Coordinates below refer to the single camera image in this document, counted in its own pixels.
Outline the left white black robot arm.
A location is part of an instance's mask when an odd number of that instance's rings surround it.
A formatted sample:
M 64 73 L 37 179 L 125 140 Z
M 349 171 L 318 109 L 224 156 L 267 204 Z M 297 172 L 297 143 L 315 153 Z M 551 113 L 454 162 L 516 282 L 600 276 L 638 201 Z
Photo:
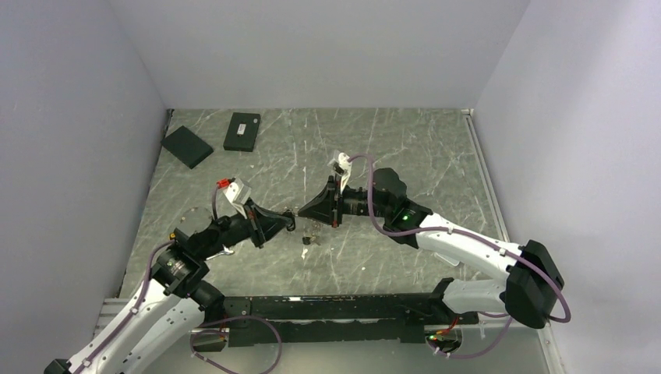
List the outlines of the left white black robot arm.
M 295 230 L 290 210 L 276 213 L 247 204 L 246 216 L 214 218 L 195 207 L 171 238 L 149 256 L 141 284 L 95 338 L 71 358 L 56 358 L 46 373 L 141 373 L 177 340 L 225 314 L 224 295 L 205 281 L 206 261 L 245 240 L 261 248 L 282 230 Z

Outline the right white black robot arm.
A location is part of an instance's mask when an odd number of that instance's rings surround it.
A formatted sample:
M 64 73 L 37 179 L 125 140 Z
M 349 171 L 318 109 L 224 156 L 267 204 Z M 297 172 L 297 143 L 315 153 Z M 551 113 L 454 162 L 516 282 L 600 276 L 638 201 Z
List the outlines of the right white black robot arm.
M 553 320 L 564 279 L 544 244 L 505 242 L 453 224 L 410 200 L 407 185 L 391 168 L 377 169 L 370 187 L 342 188 L 339 176 L 330 176 L 299 216 L 335 228 L 346 215 L 373 213 L 384 219 L 382 230 L 395 242 L 428 250 L 453 264 L 464 263 L 488 277 L 442 280 L 437 285 L 440 295 L 429 303 L 430 315 L 438 323 L 449 323 L 466 312 L 504 313 L 534 329 Z

